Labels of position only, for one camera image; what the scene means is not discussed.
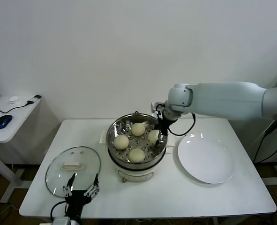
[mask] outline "computer mouse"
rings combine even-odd
[[[4,115],[0,117],[0,129],[3,129],[12,120],[11,115]]]

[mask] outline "white robotic arm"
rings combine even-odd
[[[176,84],[165,102],[164,116],[176,120],[188,112],[235,120],[277,120],[277,88],[250,82]]]

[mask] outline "white table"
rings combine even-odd
[[[20,101],[17,101],[16,103],[13,103],[13,104],[9,104],[10,98],[11,97],[0,97],[0,110],[5,112],[11,108],[25,105],[27,101],[32,97],[19,97]],[[12,115],[13,118],[5,128],[0,129],[0,143],[9,142],[13,138],[13,136],[16,134],[18,129],[22,126],[24,121],[33,111],[33,109],[38,105],[39,101],[35,102],[34,104],[28,105],[24,108],[14,109],[11,112],[7,113],[8,115]],[[1,201],[0,201],[1,203],[7,203],[9,201],[14,189],[30,187],[31,181],[22,181],[20,179],[20,176],[22,175],[23,171],[24,171],[23,169],[19,169],[14,174],[0,160],[0,174],[10,181],[8,188],[6,189],[4,195],[1,198]]]
[[[99,144],[102,131],[113,121],[65,120],[62,123],[20,207],[21,215],[48,218],[52,206],[63,200],[47,190],[45,173],[56,156],[75,146],[94,148],[102,163],[100,192],[84,207],[82,218],[223,217],[276,210],[273,199],[227,120],[198,119],[191,132],[209,132],[230,146],[235,172],[221,185],[201,183],[190,176],[175,157],[177,147],[164,156],[150,180],[122,183],[106,146]],[[172,129],[181,133],[191,123],[191,119],[180,119]],[[54,210],[54,216],[63,215],[64,205],[60,205]],[[225,224],[240,221],[228,219]]]

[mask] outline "wooden floor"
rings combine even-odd
[[[258,172],[262,177],[270,177],[275,176],[277,172],[271,166],[261,166],[258,167]],[[32,180],[38,170],[38,167],[27,167],[25,173],[22,176],[23,180]],[[0,198],[5,192],[9,182],[0,176]],[[269,186],[268,190],[273,197],[274,201],[277,204],[277,186]],[[18,189],[14,192],[13,196],[10,199],[10,203],[15,207],[19,208],[22,204],[22,200],[24,199],[27,190]],[[0,205],[0,211],[4,210],[8,205]],[[270,221],[269,215],[263,215],[263,218],[258,218],[256,216],[252,216],[247,220],[240,223],[241,225],[272,225]],[[277,225],[277,214],[274,215],[274,225]],[[39,225],[43,223],[43,221],[39,218],[29,218],[22,217],[19,215],[19,212],[16,209],[11,209],[9,216],[1,223],[2,225]],[[212,225],[212,219],[209,218],[194,218],[194,219],[161,219],[161,220],[145,220],[145,221],[136,221],[136,220],[85,220],[83,222],[84,225]]]

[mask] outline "glass pot lid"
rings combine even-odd
[[[101,161],[95,150],[89,147],[73,147],[58,155],[45,174],[48,190],[55,196],[64,197],[68,180],[75,173],[71,190],[87,190],[100,172]]]

